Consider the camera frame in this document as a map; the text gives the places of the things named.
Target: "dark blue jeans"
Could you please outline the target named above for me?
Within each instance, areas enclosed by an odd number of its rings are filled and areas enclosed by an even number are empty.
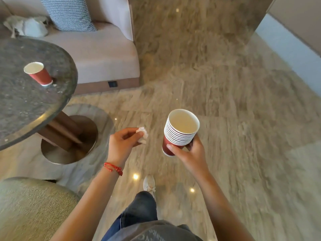
[[[136,194],[133,202],[116,218],[101,241],[107,241],[124,227],[148,221],[157,221],[156,202],[149,192],[142,191]]]

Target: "red string bracelet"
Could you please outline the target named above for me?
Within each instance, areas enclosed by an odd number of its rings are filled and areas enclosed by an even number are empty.
[[[118,172],[118,174],[119,174],[120,176],[122,176],[122,175],[123,175],[123,172],[122,172],[122,170],[121,170],[121,167],[119,167],[119,166],[115,166],[115,165],[113,165],[113,164],[111,164],[111,163],[109,163],[109,162],[105,162],[105,163],[104,163],[104,167],[106,167],[110,172],[112,172],[112,171],[113,171],[113,169],[112,169],[112,168],[107,167],[107,165],[112,166],[112,167],[116,170],[116,172]]]

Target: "throw pillow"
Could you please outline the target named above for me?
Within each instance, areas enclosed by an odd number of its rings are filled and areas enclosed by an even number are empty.
[[[96,31],[85,0],[41,0],[61,31]]]

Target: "shoe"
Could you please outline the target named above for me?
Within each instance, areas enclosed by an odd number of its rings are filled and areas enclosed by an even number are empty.
[[[147,175],[144,179],[142,187],[145,191],[149,192],[153,198],[156,200],[155,197],[155,179],[152,175]]]

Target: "hand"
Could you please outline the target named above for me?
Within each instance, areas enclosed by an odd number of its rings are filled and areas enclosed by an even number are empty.
[[[196,134],[192,142],[186,146],[189,152],[183,151],[171,144],[168,144],[167,148],[183,162],[184,166],[191,172],[194,178],[198,179],[210,173],[205,160],[204,147],[198,134]]]
[[[143,132],[136,133],[136,130],[138,128],[125,128],[109,137],[107,162],[124,168],[132,148],[140,145],[137,141],[144,135]]]

